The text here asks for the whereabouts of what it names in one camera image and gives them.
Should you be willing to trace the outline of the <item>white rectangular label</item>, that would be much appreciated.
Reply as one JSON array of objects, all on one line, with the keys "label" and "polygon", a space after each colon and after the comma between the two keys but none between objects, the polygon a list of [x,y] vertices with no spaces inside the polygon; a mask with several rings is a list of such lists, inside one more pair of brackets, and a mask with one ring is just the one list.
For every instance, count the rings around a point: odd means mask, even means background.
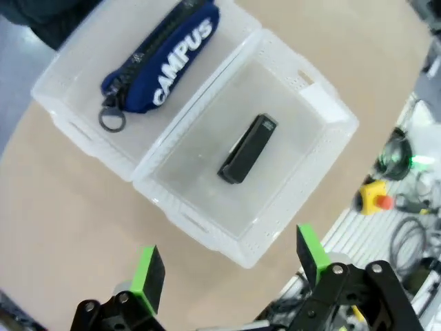
[{"label": "white rectangular label", "polygon": [[338,123],[348,119],[347,113],[325,89],[315,83],[300,91],[304,98],[327,123]]}]

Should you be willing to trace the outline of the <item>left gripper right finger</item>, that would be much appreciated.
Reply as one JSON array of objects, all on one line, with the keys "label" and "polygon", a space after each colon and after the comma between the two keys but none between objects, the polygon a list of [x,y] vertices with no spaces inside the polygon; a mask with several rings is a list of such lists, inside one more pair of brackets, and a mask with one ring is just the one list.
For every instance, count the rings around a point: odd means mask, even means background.
[{"label": "left gripper right finger", "polygon": [[296,226],[296,251],[311,294],[292,321],[292,331],[326,331],[338,308],[355,306],[370,331],[424,331],[390,264],[360,269],[332,263],[309,224]]}]

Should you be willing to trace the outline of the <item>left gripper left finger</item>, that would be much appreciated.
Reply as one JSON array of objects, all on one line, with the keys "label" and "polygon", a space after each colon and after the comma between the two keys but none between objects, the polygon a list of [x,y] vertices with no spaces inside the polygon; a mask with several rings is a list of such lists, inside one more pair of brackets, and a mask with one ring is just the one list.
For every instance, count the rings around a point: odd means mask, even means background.
[{"label": "left gripper left finger", "polygon": [[70,331],[166,331],[156,318],[165,280],[158,248],[146,247],[130,286],[107,302],[87,299],[76,308]]}]

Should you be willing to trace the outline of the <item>person in dark fleece jacket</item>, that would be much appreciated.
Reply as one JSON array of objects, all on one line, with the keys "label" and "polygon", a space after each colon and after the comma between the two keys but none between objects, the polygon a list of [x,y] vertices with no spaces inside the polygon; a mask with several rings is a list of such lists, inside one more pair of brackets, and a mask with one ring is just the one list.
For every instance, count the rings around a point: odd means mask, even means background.
[{"label": "person in dark fleece jacket", "polygon": [[0,0],[0,16],[25,26],[58,50],[83,20],[105,0]]}]

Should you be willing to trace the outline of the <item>white perforated plastic basket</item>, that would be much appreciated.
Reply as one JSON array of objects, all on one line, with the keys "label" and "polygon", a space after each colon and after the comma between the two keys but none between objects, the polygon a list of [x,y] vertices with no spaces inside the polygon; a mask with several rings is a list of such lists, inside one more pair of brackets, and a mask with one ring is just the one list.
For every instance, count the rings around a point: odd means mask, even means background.
[{"label": "white perforated plastic basket", "polygon": [[[300,95],[321,85],[348,119],[327,123]],[[259,114],[278,123],[240,184],[217,172]],[[269,30],[230,63],[141,166],[133,185],[191,238],[253,267],[358,128],[336,89]]]},{"label": "white perforated plastic basket", "polygon": [[175,128],[188,110],[232,62],[243,58],[262,26],[234,0],[215,0],[220,22],[213,37],[158,109],[127,114],[125,128],[99,124],[104,78],[117,69],[178,0],[103,0],[59,50],[32,89],[56,127],[84,153],[125,181]]}]

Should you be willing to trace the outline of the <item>navy campus pencil case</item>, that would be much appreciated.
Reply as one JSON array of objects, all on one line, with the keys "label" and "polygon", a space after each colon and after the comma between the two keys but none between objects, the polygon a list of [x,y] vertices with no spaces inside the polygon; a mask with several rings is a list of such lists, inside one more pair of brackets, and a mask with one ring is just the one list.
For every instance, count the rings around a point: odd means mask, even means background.
[{"label": "navy campus pencil case", "polygon": [[101,83],[98,119],[107,132],[126,125],[126,114],[161,107],[215,33],[220,9],[214,0],[181,0],[120,68]]}]

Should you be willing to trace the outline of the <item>black stapler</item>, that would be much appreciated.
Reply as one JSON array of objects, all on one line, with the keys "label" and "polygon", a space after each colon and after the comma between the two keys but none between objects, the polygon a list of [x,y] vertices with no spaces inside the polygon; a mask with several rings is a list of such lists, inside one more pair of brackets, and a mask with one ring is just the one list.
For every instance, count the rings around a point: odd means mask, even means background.
[{"label": "black stapler", "polygon": [[268,114],[259,114],[229,153],[217,175],[229,184],[240,184],[264,150],[278,123]]}]

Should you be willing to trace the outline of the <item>yellow emergency stop box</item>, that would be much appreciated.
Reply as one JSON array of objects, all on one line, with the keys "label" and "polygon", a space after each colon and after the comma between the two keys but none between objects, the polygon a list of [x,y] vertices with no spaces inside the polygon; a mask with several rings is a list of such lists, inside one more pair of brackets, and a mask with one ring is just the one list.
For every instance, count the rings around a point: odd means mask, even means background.
[{"label": "yellow emergency stop box", "polygon": [[361,185],[354,197],[354,210],[365,216],[392,210],[394,199],[388,194],[387,188],[387,182],[381,180]]}]

